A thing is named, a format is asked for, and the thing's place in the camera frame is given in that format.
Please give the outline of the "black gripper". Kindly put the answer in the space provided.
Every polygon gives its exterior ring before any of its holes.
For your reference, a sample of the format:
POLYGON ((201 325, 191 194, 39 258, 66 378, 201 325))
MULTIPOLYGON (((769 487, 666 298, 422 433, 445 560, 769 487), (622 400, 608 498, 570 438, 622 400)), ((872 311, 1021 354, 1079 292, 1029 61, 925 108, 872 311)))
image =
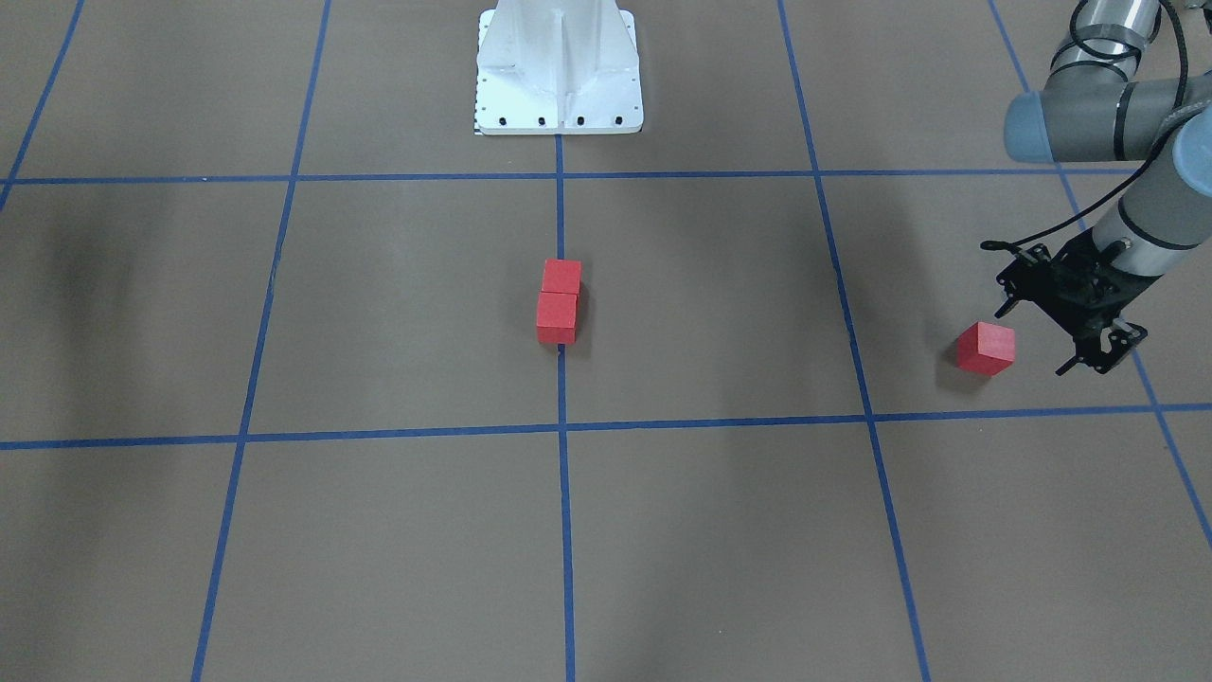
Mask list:
POLYGON ((1004 303, 994 316, 1005 319, 1019 303, 1031 303, 1071 336, 1074 353, 1054 369, 1056 376, 1077 366, 1105 376, 1149 337, 1142 325, 1114 319, 1159 279, 1113 267, 1094 246, 1094 237, 1079 233, 1056 254, 1044 243, 1017 251, 996 277, 1004 303))

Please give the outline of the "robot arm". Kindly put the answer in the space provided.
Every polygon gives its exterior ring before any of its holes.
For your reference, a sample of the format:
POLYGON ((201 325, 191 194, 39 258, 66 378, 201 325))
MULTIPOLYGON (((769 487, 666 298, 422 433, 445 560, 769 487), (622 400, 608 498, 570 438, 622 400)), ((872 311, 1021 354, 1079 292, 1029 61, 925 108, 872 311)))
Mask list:
POLYGON ((1148 336, 1125 308, 1208 241, 1210 128, 1210 78, 1190 71, 1170 1, 1079 1, 1044 88, 1007 108, 1004 147, 1022 164, 1137 165, 1057 252, 1044 233, 982 243, 1012 256, 997 315, 1029 302, 1070 336, 1060 374, 1117 367, 1148 336))

